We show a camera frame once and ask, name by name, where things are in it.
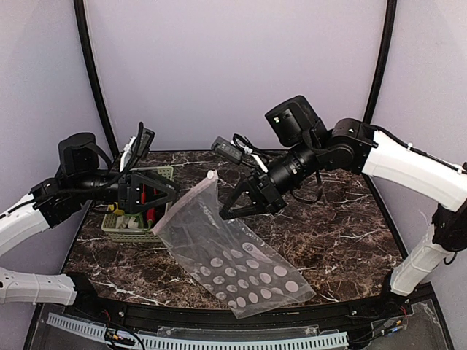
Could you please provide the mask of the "clear zip top bag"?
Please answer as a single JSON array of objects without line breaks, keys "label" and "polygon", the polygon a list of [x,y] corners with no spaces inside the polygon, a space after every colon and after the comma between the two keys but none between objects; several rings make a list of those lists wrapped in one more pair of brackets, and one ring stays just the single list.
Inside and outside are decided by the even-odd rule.
[{"label": "clear zip top bag", "polygon": [[153,228],[177,264],[237,319],[312,299],[293,265],[240,219],[220,217],[217,183],[208,171]]}]

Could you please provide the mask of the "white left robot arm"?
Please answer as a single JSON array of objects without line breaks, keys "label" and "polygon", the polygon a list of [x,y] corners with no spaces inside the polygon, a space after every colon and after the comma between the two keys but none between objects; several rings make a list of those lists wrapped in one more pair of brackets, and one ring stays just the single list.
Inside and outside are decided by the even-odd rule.
[{"label": "white left robot arm", "polygon": [[[155,132],[139,126],[125,145],[118,171],[92,133],[76,133],[58,144],[54,177],[31,188],[1,213],[1,253],[38,233],[55,228],[88,201],[113,203],[125,214],[141,214],[177,199],[180,188],[156,171],[137,170]],[[1,303],[55,303],[72,306],[96,291],[82,273],[43,275],[1,269]]]}]

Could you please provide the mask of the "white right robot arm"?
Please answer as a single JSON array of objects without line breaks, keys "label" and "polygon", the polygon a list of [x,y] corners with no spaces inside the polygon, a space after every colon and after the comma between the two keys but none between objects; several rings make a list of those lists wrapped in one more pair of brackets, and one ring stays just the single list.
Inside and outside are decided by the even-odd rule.
[{"label": "white right robot arm", "polygon": [[257,162],[220,210],[223,219],[276,214],[292,193],[321,170],[345,170],[377,177],[437,202],[430,227],[409,256],[388,277],[387,292],[406,297],[451,254],[466,248],[466,167],[414,148],[376,125],[345,118],[327,129],[303,96],[266,113],[287,153]]}]

